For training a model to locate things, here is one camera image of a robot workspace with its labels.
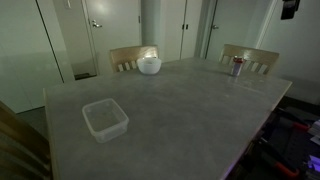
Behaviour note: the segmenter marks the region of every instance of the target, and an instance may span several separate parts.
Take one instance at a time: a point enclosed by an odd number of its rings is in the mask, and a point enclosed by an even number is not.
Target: white bowl
[[[161,59],[145,57],[137,60],[138,68],[143,74],[156,74],[161,67]]]

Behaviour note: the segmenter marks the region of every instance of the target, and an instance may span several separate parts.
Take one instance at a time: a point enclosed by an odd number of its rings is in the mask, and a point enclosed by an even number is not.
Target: chair back
[[[113,72],[127,71],[137,67],[136,61],[143,57],[158,57],[157,46],[133,46],[110,50]]]
[[[232,64],[234,56],[244,58],[245,63],[242,67],[244,70],[267,75],[279,58],[279,53],[225,44],[219,62]]]
[[[10,176],[49,179],[51,173],[48,141],[0,101],[0,167]]]

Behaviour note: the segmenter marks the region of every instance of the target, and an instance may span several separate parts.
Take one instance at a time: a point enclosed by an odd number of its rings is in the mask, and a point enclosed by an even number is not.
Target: gray table
[[[55,179],[222,179],[291,82],[202,59],[162,64],[45,89]],[[81,108],[113,98],[128,131],[104,144],[91,136]]]

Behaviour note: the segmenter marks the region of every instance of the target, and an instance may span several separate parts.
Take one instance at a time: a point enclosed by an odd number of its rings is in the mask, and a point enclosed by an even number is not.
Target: chair
[[[225,44],[219,62],[231,64],[234,56],[246,60],[242,67],[244,70],[267,75],[279,58],[279,53]]]
[[[1,138],[0,168],[10,176],[26,179],[52,179],[50,148],[48,141],[0,101]]]
[[[158,57],[157,46],[133,46],[110,50],[113,72],[120,72],[137,67],[136,61],[143,57]]]

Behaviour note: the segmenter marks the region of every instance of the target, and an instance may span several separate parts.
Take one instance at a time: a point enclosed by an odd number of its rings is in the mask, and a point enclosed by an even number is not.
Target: plastic food container
[[[156,74],[161,67],[161,60],[153,57],[144,57],[137,60],[138,68],[143,74]]]
[[[83,106],[82,114],[98,143],[107,142],[127,131],[129,118],[111,98]]]

